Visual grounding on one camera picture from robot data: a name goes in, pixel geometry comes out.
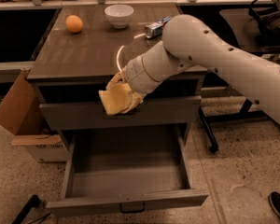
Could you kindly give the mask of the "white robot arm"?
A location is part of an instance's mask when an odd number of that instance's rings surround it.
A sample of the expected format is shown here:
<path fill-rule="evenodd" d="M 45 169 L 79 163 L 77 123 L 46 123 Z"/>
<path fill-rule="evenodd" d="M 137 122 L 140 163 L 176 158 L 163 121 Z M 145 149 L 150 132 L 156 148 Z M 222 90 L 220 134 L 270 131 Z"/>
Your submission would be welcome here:
<path fill-rule="evenodd" d="M 130 86 L 133 101 L 123 109 L 128 112 L 165 79 L 193 65 L 216 73 L 280 124 L 280 65 L 226 43 L 190 15 L 171 18 L 163 28 L 161 41 L 130 60 L 107 87 L 112 89 L 120 83 Z"/>

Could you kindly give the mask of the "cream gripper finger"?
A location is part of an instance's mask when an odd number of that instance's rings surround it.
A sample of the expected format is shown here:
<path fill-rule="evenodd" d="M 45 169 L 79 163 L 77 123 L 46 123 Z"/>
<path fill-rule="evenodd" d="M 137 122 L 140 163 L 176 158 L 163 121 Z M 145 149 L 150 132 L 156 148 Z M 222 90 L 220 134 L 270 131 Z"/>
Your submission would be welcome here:
<path fill-rule="evenodd" d="M 126 77 L 125 77 L 125 69 L 122 69 L 121 71 L 117 72 L 111 80 L 108 82 L 106 85 L 107 90 L 113 89 L 115 86 L 118 86 L 120 84 L 124 84 L 126 82 Z"/>
<path fill-rule="evenodd" d="M 125 97 L 125 103 L 120 110 L 120 114 L 125 114 L 136 108 L 143 102 L 145 95 L 137 91 L 128 91 Z"/>

